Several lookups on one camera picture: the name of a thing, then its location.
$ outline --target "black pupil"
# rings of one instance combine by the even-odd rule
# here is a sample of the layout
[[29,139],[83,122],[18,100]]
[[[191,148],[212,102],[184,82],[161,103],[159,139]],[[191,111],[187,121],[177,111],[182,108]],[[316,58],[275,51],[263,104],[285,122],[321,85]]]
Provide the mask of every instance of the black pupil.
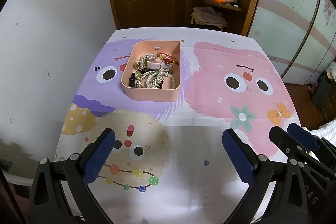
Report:
[[239,88],[239,82],[237,79],[233,78],[233,77],[228,77],[226,78],[226,84],[232,88],[232,89],[237,89]]
[[121,141],[116,140],[115,143],[114,143],[114,148],[115,148],[115,149],[119,149],[119,148],[121,148],[121,144],[122,144]]
[[116,74],[115,70],[109,69],[109,70],[104,72],[103,79],[110,80],[111,78],[114,77],[115,74]]
[[263,91],[267,91],[268,90],[268,86],[267,86],[267,84],[264,81],[259,80],[257,82],[257,85]]
[[141,156],[143,154],[142,147],[137,146],[136,148],[134,148],[134,154],[136,154],[137,156]]

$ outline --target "metal screw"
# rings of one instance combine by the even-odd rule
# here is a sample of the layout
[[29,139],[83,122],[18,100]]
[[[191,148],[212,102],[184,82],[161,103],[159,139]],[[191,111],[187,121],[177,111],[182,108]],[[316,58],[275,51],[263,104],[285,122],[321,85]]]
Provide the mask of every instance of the metal screw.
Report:
[[46,158],[43,158],[43,159],[40,160],[40,164],[46,164],[47,161],[48,161],[48,160],[47,160]]
[[291,159],[290,162],[291,162],[292,165],[297,165],[296,159]]
[[265,155],[263,155],[263,154],[260,154],[258,156],[258,159],[261,160],[261,161],[267,161],[267,157]]
[[79,155],[77,153],[73,153],[71,156],[70,156],[70,159],[71,160],[77,160],[79,158]]

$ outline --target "orange bow print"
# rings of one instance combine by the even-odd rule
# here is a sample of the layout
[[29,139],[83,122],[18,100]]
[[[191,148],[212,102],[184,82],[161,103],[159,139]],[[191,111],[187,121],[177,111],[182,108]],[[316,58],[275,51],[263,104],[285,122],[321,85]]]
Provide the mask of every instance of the orange bow print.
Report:
[[290,118],[291,112],[283,103],[279,103],[277,110],[272,109],[267,112],[267,117],[275,126],[278,126],[280,124],[281,117]]

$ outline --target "shelf board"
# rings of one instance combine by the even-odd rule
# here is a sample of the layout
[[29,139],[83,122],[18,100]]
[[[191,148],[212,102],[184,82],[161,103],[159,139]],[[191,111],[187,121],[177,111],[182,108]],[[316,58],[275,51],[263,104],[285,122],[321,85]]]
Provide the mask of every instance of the shelf board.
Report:
[[229,3],[220,4],[218,2],[214,2],[214,0],[203,0],[203,2],[205,2],[206,4],[209,4],[211,6],[221,7],[221,8],[224,8],[224,9],[230,9],[230,10],[234,10],[234,11],[238,11],[238,12],[243,12],[244,11],[243,8],[233,6]]

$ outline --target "tablecloth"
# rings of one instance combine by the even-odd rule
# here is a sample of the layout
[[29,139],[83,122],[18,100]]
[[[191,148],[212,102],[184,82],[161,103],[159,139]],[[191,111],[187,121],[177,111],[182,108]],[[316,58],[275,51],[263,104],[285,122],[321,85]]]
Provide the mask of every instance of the tablecloth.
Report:
[[[180,41],[173,103],[134,101],[121,85],[133,45],[151,39]],[[74,96],[55,160],[81,153],[110,127],[116,145],[89,187],[113,222],[222,224],[248,188],[222,146],[223,131],[233,128],[257,154],[285,162],[268,132],[292,122],[300,125],[288,92],[254,39],[195,28],[117,30]]]

